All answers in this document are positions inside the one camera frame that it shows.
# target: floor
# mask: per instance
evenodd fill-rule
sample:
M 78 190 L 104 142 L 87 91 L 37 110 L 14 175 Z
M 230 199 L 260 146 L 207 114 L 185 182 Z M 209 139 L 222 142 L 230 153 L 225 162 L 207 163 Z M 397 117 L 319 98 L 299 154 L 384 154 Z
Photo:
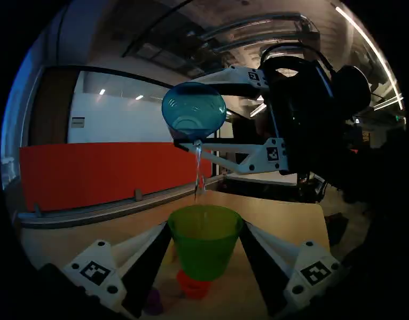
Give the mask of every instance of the floor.
M 367 205 L 361 202 L 346 203 L 342 198 L 342 191 L 328 186 L 320 206 L 325 216 L 341 212 L 344 217 L 349 219 L 347 229 L 340 243 L 331 247 L 332 255 L 338 260 L 342 260 L 347 253 L 359 246 L 366 237 L 371 222 L 369 217 L 363 214 L 367 209 Z

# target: white wall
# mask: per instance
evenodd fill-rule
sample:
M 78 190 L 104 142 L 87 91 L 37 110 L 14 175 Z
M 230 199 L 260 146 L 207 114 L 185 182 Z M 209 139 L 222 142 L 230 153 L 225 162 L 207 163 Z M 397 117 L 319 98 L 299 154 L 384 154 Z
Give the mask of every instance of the white wall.
M 84 117 L 84 128 L 71 128 L 70 122 L 69 143 L 172 142 L 158 102 L 74 93 L 73 117 Z
M 231 122 L 224 122 L 222 125 L 220 132 L 219 132 L 219 137 L 220 138 L 234 138 L 233 136 L 233 125 Z

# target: purple object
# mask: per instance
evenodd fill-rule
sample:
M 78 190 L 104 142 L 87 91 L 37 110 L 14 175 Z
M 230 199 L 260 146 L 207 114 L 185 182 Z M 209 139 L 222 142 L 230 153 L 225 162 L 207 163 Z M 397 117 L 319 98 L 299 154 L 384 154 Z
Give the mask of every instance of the purple object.
M 154 287 L 151 288 L 143 310 L 150 316 L 158 316 L 163 313 L 163 305 L 160 300 L 159 290 Z

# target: orange cup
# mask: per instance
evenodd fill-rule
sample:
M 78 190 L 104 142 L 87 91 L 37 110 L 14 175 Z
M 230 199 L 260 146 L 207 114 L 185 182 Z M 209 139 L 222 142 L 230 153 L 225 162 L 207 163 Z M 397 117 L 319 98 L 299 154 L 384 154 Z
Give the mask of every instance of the orange cup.
M 182 291 L 190 299 L 203 299 L 209 291 L 211 281 L 197 281 L 188 277 L 183 270 L 176 275 Z

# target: water stream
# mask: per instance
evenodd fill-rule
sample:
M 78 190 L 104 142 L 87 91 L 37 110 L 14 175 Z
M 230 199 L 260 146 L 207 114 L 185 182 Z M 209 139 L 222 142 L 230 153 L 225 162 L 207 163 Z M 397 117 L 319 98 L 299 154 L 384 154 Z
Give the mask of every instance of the water stream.
M 206 192 L 205 187 L 205 178 L 203 173 L 201 172 L 201 151 L 202 145 L 201 140 L 196 140 L 194 142 L 195 145 L 195 161 L 196 161 L 196 174 L 195 174 L 195 189 L 194 189 L 194 202 L 195 204 L 199 203 L 200 196 Z

